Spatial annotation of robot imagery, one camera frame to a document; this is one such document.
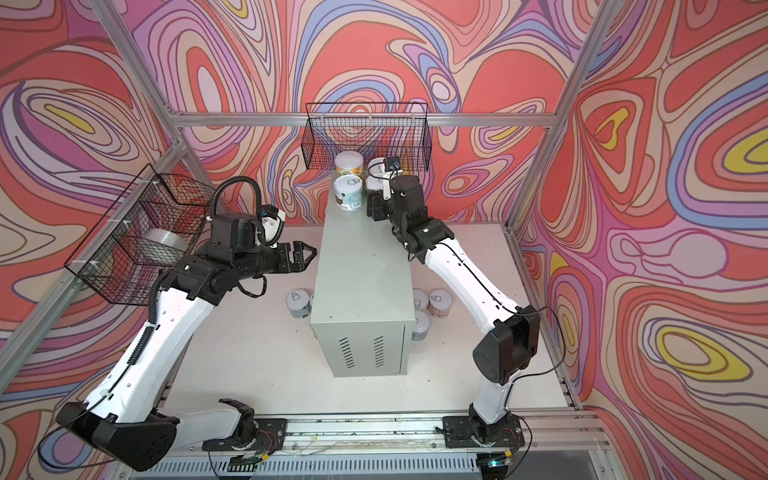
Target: colorful patterned wall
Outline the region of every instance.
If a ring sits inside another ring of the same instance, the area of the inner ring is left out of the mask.
[[[594,9],[543,0],[173,0],[130,4],[123,19],[178,111],[420,100],[444,113],[535,113],[554,110]],[[252,175],[291,221],[322,221],[329,178],[305,172],[301,130],[195,127],[186,135],[214,181]],[[432,214],[505,220],[541,133],[434,129],[433,169],[424,179]],[[230,205],[250,210],[250,190],[232,190]]]
[[[515,225],[629,478],[768,476],[768,4],[629,1]]]
[[[47,293],[81,238],[167,148],[87,0],[0,2],[0,338]],[[53,411],[83,399],[133,337],[144,309],[84,290],[0,396],[0,478],[60,473],[33,454]],[[49,461],[104,455],[71,435]],[[67,473],[93,478],[99,468]]]

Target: gray metal box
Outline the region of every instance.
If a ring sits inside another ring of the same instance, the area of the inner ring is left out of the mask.
[[[333,185],[310,325],[334,376],[406,373],[415,323],[411,267],[389,221],[342,211]]]

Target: black wire mesh basket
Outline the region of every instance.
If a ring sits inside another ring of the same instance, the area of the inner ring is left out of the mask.
[[[336,155],[351,150],[365,164],[397,156],[405,172],[427,172],[432,160],[428,112],[429,106],[417,101],[308,103],[301,140],[306,169],[333,169]]]
[[[149,180],[142,180],[143,176],[144,170],[115,201],[127,201],[128,191],[135,191],[138,198],[127,213],[99,222],[65,264],[109,303],[147,305],[157,276],[194,250],[213,196],[212,187],[184,175],[152,171]],[[111,227],[95,253],[86,260],[74,260],[97,229]]]

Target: white table surface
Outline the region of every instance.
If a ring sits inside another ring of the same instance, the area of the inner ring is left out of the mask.
[[[451,225],[466,253],[513,300],[528,300],[499,225]],[[303,240],[322,248],[322,227],[287,227],[281,241]],[[448,288],[440,277],[414,260],[413,288]],[[472,350],[481,339],[469,311],[454,300],[451,313],[432,319],[427,338],[411,344],[408,374],[334,378],[307,319],[294,319],[285,298],[291,290],[312,293],[317,273],[268,275],[264,298],[234,290],[195,332],[165,407],[193,409],[233,398],[257,414],[419,412],[466,410],[481,377]],[[243,285],[260,290],[261,280]],[[528,372],[552,367],[544,340]],[[567,403],[554,372],[520,380],[508,407],[563,408]]]

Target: black mounting plate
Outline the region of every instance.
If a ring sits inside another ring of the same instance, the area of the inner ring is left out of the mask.
[[[273,446],[271,450],[277,451],[283,449],[283,440],[286,438],[286,425],[288,420],[286,419],[253,419],[256,422],[257,430],[263,430],[274,435],[277,439],[277,447]],[[244,451],[258,450],[266,451],[270,447],[270,443],[274,444],[274,441],[270,439],[271,435],[267,435],[262,432],[258,432],[256,440],[250,444],[250,446]],[[203,442],[204,452],[235,452],[235,448],[226,442],[225,439],[221,440],[207,440]]]
[[[525,446],[520,418],[512,414],[507,415],[506,423],[498,430],[496,435],[483,442],[485,444],[493,442],[493,445],[486,445],[485,447],[481,447],[472,439],[472,424],[468,416],[442,417],[442,429],[445,432],[443,434],[445,446],[449,449],[509,447],[512,452],[515,452]]]

